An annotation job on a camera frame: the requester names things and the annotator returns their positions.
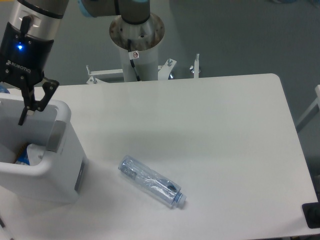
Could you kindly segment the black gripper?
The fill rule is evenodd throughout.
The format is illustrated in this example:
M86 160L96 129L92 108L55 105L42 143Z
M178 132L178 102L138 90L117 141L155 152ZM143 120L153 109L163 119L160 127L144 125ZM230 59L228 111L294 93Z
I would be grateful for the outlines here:
M24 108L18 125L22 126L28 110L43 112L60 83L44 77L44 67L53 40L31 35L20 36L20 31L9 22L0 45L0 80L21 90ZM44 96L35 100L34 86L42 82Z

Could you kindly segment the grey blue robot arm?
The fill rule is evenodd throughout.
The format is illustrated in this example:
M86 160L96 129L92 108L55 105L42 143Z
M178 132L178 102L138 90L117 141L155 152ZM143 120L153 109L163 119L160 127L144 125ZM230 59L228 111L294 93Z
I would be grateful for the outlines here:
M45 77L44 68L54 44L67 0L15 0L0 45L0 80L21 91L28 112L42 112L59 82Z

